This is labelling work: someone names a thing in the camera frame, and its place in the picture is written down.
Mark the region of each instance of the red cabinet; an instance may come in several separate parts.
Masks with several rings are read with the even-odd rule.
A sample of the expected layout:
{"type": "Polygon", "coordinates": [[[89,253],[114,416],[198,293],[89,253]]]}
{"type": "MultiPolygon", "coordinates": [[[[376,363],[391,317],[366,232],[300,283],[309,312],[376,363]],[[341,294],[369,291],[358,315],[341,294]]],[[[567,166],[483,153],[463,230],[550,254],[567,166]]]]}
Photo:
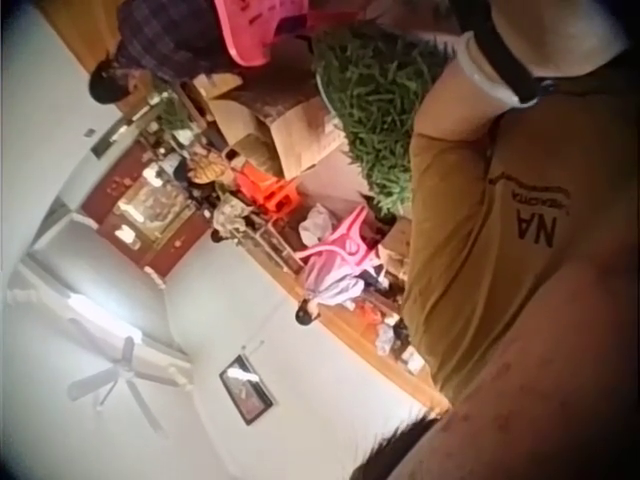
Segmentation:
{"type": "Polygon", "coordinates": [[[209,222],[149,158],[146,146],[136,142],[98,183],[82,210],[124,256],[164,278],[207,232],[209,222]]]}

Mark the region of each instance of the hair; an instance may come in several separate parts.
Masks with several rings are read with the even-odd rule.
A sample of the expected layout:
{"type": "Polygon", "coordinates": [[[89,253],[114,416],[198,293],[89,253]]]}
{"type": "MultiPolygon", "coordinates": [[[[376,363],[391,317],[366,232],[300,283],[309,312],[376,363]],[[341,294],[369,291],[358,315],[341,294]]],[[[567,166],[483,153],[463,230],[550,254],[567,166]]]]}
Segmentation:
{"type": "Polygon", "coordinates": [[[303,327],[311,325],[315,321],[315,318],[311,316],[311,313],[309,313],[309,310],[307,309],[308,305],[309,300],[305,298],[300,302],[300,305],[298,305],[298,309],[296,310],[296,322],[298,322],[298,325],[302,325],[303,327]]]}
{"type": "Polygon", "coordinates": [[[213,230],[211,230],[211,241],[213,243],[222,243],[226,240],[225,237],[222,236],[222,234],[216,230],[215,228],[213,230]]]}
{"type": "Polygon", "coordinates": [[[350,480],[386,480],[400,462],[417,445],[438,418],[421,417],[404,427],[399,427],[387,438],[378,442],[371,453],[353,471],[350,480]]]}
{"type": "Polygon", "coordinates": [[[127,98],[131,92],[114,74],[113,60],[109,57],[102,60],[89,77],[89,95],[101,105],[110,105],[127,98]]]}

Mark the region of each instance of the fan blade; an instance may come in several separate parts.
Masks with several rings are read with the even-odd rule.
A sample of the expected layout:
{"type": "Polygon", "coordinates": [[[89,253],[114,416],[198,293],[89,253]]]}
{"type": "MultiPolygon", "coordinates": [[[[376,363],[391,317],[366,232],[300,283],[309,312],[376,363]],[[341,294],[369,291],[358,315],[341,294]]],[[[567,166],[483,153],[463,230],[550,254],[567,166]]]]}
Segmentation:
{"type": "Polygon", "coordinates": [[[102,407],[104,407],[105,402],[111,395],[111,392],[113,392],[113,389],[116,388],[117,384],[118,384],[117,380],[111,384],[111,387],[109,387],[109,390],[107,390],[107,393],[105,394],[105,396],[102,398],[102,400],[100,400],[100,403],[96,407],[96,410],[102,410],[102,407]]]}
{"type": "Polygon", "coordinates": [[[114,365],[106,370],[102,370],[101,372],[94,373],[88,377],[71,382],[67,387],[67,396],[69,397],[69,400],[75,402],[76,400],[80,400],[82,397],[86,397],[87,395],[100,390],[102,387],[115,382],[118,378],[120,378],[120,371],[118,370],[118,367],[114,365]]]}
{"type": "Polygon", "coordinates": [[[107,353],[104,347],[100,344],[98,337],[96,337],[91,330],[89,330],[84,323],[77,318],[70,318],[69,323],[74,326],[78,334],[84,339],[84,341],[101,357],[106,358],[110,362],[113,361],[113,357],[107,353]]]}
{"type": "Polygon", "coordinates": [[[133,337],[127,337],[124,339],[124,345],[122,346],[122,362],[131,366],[133,361],[133,347],[135,347],[133,337]]]}
{"type": "Polygon", "coordinates": [[[133,395],[133,398],[138,404],[138,407],[140,407],[144,418],[147,419],[149,426],[153,429],[154,432],[163,434],[164,429],[162,428],[162,425],[160,425],[160,422],[151,411],[151,407],[149,407],[149,404],[142,396],[142,393],[140,393],[140,389],[138,388],[138,386],[131,380],[127,380],[127,387],[129,387],[131,395],[133,395]]]}
{"type": "Polygon", "coordinates": [[[159,375],[152,375],[150,373],[135,372],[136,378],[146,380],[147,382],[159,383],[160,385],[167,385],[169,387],[179,387],[180,384],[170,378],[164,378],[159,375]]]}

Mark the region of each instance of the ceiling fan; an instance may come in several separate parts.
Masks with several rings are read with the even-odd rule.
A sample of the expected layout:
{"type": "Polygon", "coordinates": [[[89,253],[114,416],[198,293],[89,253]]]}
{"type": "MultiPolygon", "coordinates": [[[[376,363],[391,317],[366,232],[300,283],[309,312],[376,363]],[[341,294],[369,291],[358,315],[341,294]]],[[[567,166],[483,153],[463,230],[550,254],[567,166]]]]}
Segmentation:
{"type": "Polygon", "coordinates": [[[158,383],[160,385],[166,385],[169,387],[180,387],[181,385],[168,378],[163,378],[158,375],[152,375],[149,373],[138,372],[133,368],[133,350],[135,347],[135,341],[133,337],[127,337],[124,339],[124,345],[122,346],[122,356],[120,359],[114,359],[109,355],[105,349],[100,345],[98,338],[91,333],[91,331],[78,319],[70,318],[69,322],[75,327],[77,332],[84,338],[84,340],[91,346],[91,348],[100,356],[111,362],[109,368],[102,370],[101,372],[94,373],[87,377],[71,382],[67,387],[67,396],[72,402],[80,400],[94,392],[98,392],[101,388],[111,385],[107,393],[102,397],[97,405],[97,409],[101,410],[105,402],[113,392],[116,385],[123,381],[126,383],[127,388],[133,395],[133,399],[138,404],[138,407],[142,411],[144,418],[149,423],[149,426],[159,435],[165,436],[162,425],[151,411],[151,407],[146,402],[138,385],[135,383],[135,379],[146,380],[148,382],[158,383]]]}

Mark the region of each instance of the picture frame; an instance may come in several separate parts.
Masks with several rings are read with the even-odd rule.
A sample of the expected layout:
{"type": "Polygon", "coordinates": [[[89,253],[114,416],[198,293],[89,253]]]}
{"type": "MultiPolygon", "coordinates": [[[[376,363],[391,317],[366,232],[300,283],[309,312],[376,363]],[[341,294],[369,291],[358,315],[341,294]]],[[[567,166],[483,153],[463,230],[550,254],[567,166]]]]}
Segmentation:
{"type": "Polygon", "coordinates": [[[220,381],[244,423],[249,426],[275,402],[246,356],[240,354],[219,374],[220,381]]]}

